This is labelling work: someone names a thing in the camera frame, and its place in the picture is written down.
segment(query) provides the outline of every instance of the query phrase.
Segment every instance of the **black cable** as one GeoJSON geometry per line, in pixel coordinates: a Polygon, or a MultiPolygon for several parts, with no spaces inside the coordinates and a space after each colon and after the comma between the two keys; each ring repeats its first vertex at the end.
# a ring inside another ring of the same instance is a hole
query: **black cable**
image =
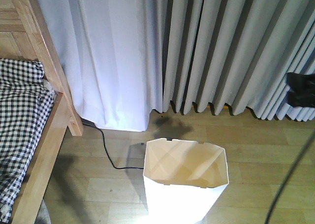
{"type": "Polygon", "coordinates": [[[104,132],[100,129],[100,128],[97,128],[96,126],[93,126],[93,125],[90,125],[90,124],[87,124],[87,123],[83,123],[83,125],[87,126],[87,127],[91,127],[91,128],[95,128],[97,130],[99,130],[101,133],[102,133],[102,137],[103,137],[103,145],[104,145],[104,149],[105,149],[105,152],[107,154],[107,157],[110,161],[110,163],[112,164],[112,166],[117,169],[117,170],[123,170],[123,169],[138,169],[138,170],[143,170],[143,167],[134,167],[134,166],[125,166],[125,167],[116,167],[112,161],[112,159],[110,158],[109,154],[108,154],[108,151],[107,151],[107,148],[106,148],[106,143],[105,143],[105,136],[104,136],[104,132]]]}
{"type": "Polygon", "coordinates": [[[282,192],[284,191],[285,189],[285,186],[287,185],[288,181],[290,180],[293,172],[295,171],[297,165],[299,164],[299,162],[301,161],[301,159],[303,158],[303,156],[305,155],[305,153],[307,152],[307,150],[310,148],[310,146],[312,145],[312,143],[314,142],[314,139],[315,139],[315,131],[313,132],[313,134],[310,136],[309,140],[306,142],[306,144],[302,147],[299,155],[296,157],[294,163],[292,164],[289,172],[287,173],[285,179],[283,180],[280,188],[278,189],[278,192],[274,198],[274,200],[272,201],[272,204],[270,205],[269,207],[269,210],[268,210],[268,214],[266,216],[266,219],[265,219],[265,224],[268,224],[269,223],[269,220],[271,218],[271,215],[277,205],[277,202],[278,202],[278,199],[280,198],[282,192]]]}

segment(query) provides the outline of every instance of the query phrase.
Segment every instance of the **black and white gingham blanket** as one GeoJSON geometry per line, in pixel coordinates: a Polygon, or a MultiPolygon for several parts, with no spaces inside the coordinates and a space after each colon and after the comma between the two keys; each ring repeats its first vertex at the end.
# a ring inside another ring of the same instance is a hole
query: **black and white gingham blanket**
{"type": "Polygon", "coordinates": [[[9,222],[53,106],[43,76],[41,63],[0,59],[0,222],[9,222]]]}

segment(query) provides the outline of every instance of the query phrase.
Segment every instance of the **white curtain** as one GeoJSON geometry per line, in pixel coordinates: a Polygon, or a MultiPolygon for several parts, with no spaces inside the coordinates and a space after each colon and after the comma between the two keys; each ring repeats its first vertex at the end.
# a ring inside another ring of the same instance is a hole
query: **white curtain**
{"type": "Polygon", "coordinates": [[[311,120],[287,72],[315,68],[315,0],[39,0],[75,108],[100,128],[145,130],[152,109],[311,120]]]}
{"type": "Polygon", "coordinates": [[[161,110],[152,0],[39,0],[74,106],[99,128],[146,130],[161,110]]]}

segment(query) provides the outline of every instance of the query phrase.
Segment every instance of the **white trash bin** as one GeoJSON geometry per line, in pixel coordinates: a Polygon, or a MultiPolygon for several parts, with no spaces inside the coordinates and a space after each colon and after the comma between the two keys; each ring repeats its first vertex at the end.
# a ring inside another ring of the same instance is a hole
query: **white trash bin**
{"type": "Polygon", "coordinates": [[[228,185],[225,149],[178,139],[148,141],[143,179],[151,220],[196,223],[228,185]]]}

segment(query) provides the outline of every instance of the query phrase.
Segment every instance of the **wooden floor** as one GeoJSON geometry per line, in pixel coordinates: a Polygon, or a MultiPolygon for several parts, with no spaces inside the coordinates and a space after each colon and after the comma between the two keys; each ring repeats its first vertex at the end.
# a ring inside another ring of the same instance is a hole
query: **wooden floor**
{"type": "MultiPolygon", "coordinates": [[[[315,121],[264,121],[249,110],[203,113],[152,112],[145,132],[104,130],[117,166],[142,166],[148,140],[172,137],[226,148],[230,184],[202,224],[263,224],[267,209],[315,121]]],[[[45,201],[52,224],[142,224],[148,215],[141,170],[115,170],[101,134],[67,131],[45,201]]],[[[299,165],[270,223],[315,224],[315,145],[299,165]]]]}

